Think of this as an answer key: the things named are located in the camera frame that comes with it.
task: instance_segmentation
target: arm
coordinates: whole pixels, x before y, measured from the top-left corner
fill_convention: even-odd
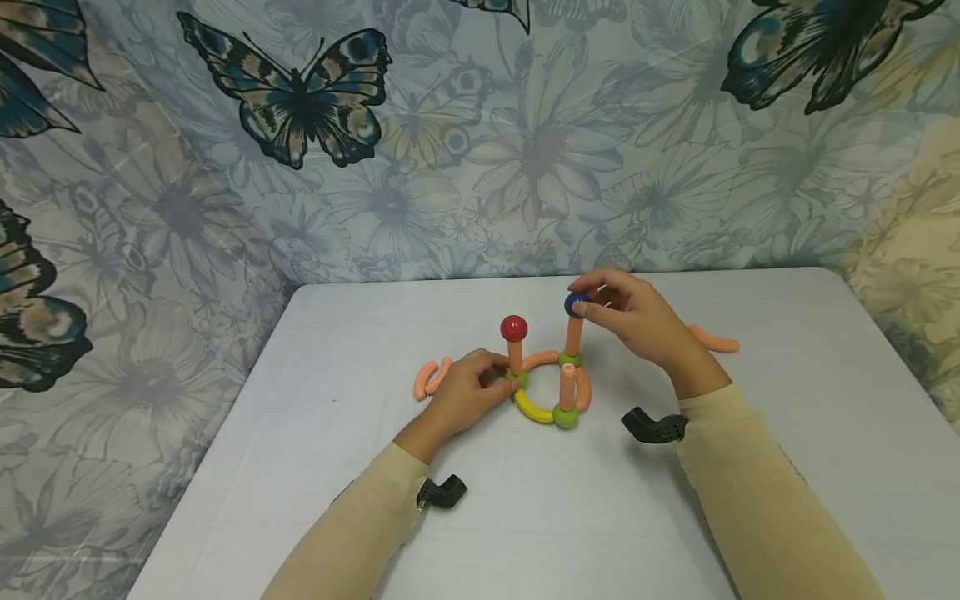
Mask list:
[[[880,600],[833,517],[735,386],[681,400],[678,444],[743,600]]]
[[[646,281],[614,269],[570,289],[574,304],[670,376],[688,419],[677,444],[687,478],[743,600],[881,600],[870,570],[716,359]]]
[[[453,363],[426,410],[306,532],[262,600],[368,600],[420,520],[417,494],[437,452],[518,385],[492,383],[489,369],[507,364],[506,356],[483,349]]]

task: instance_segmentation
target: black plastic clip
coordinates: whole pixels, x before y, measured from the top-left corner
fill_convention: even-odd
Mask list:
[[[467,484],[456,475],[447,477],[441,486],[427,477],[420,488],[420,493],[417,494],[417,505],[423,507],[430,504],[441,509],[452,509],[465,493],[467,493]]]
[[[684,438],[686,417],[670,415],[661,420],[653,420],[650,415],[637,406],[620,420],[638,442],[644,444],[666,444],[678,442]]]

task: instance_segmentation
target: fabric backdrop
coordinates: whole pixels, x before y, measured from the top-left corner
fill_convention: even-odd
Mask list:
[[[298,285],[823,265],[960,432],[960,3],[0,0],[0,597],[129,589]]]

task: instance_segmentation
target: person's left hand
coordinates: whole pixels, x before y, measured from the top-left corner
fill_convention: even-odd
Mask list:
[[[430,404],[397,434],[394,442],[425,463],[453,435],[471,428],[519,387],[516,380],[493,382],[491,371],[510,364],[503,354],[478,348],[450,365]]]

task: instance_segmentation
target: orange rod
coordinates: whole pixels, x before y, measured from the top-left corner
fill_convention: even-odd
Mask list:
[[[566,344],[564,352],[567,356],[576,356],[580,353],[580,336],[584,332],[584,320],[570,317],[566,325]]]
[[[519,375],[523,372],[523,343],[507,342],[507,356],[510,357],[510,372]]]
[[[570,412],[577,407],[574,389],[577,386],[577,368],[566,363],[560,367],[560,409]]]

